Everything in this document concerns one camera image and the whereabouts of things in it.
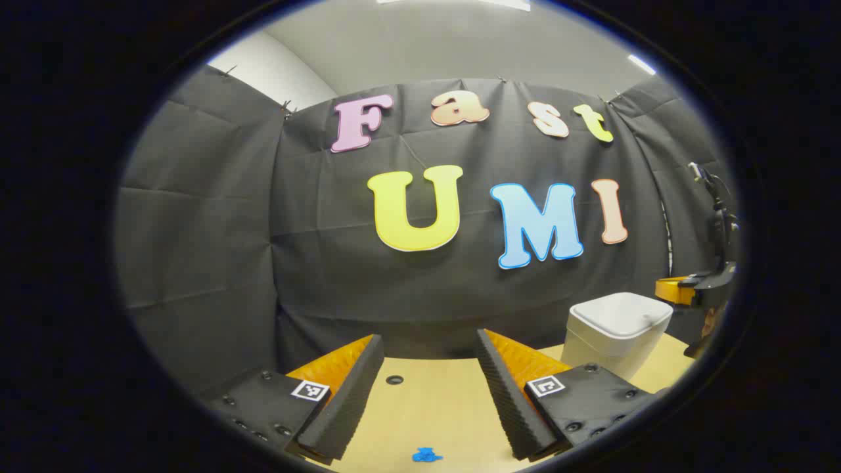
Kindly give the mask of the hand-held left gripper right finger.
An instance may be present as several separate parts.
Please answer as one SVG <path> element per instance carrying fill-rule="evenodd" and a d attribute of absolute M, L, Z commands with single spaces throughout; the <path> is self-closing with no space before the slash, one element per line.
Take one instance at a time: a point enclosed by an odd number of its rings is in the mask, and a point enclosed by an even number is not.
<path fill-rule="evenodd" d="M 655 400 L 598 363 L 571 367 L 484 328 L 476 340 L 478 363 L 517 460 L 534 462 L 576 448 Z"/>

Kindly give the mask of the white desktop garbage bin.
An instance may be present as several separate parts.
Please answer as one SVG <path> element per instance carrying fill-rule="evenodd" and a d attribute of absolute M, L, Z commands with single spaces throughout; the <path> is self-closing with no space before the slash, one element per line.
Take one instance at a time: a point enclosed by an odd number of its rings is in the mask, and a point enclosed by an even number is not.
<path fill-rule="evenodd" d="M 673 307 L 630 292 L 572 305 L 560 362 L 598 365 L 631 380 L 669 326 Z"/>

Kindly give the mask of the wooden desktop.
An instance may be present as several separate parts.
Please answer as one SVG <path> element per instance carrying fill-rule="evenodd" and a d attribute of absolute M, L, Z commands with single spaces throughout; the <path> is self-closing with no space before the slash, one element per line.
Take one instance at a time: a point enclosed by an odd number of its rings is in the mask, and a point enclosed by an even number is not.
<path fill-rule="evenodd" d="M 402 375 L 402 384 L 387 384 Z M 443 460 L 415 463 L 417 448 Z M 483 371 L 470 359 L 387 357 L 337 473 L 514 473 L 512 455 Z"/>

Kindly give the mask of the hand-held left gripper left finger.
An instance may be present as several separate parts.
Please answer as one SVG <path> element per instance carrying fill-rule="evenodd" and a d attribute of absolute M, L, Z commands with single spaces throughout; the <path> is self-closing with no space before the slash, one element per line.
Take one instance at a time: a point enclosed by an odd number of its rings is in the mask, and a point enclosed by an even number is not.
<path fill-rule="evenodd" d="M 370 334 L 286 374 L 262 369 L 229 382 L 204 406 L 270 455 L 330 464 L 354 437 L 382 362 L 382 336 Z"/>

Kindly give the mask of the black backdrop cloth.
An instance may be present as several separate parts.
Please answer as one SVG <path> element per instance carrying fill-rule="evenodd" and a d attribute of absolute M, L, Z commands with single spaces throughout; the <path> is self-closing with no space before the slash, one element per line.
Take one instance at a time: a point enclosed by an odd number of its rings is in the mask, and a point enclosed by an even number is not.
<path fill-rule="evenodd" d="M 205 66 L 162 104 L 118 189 L 128 313 L 202 395 L 369 334 L 388 357 L 472 357 L 495 330 L 561 344 L 573 304 L 712 269 L 727 148 L 684 93 L 501 79 L 359 91 L 283 116 Z"/>

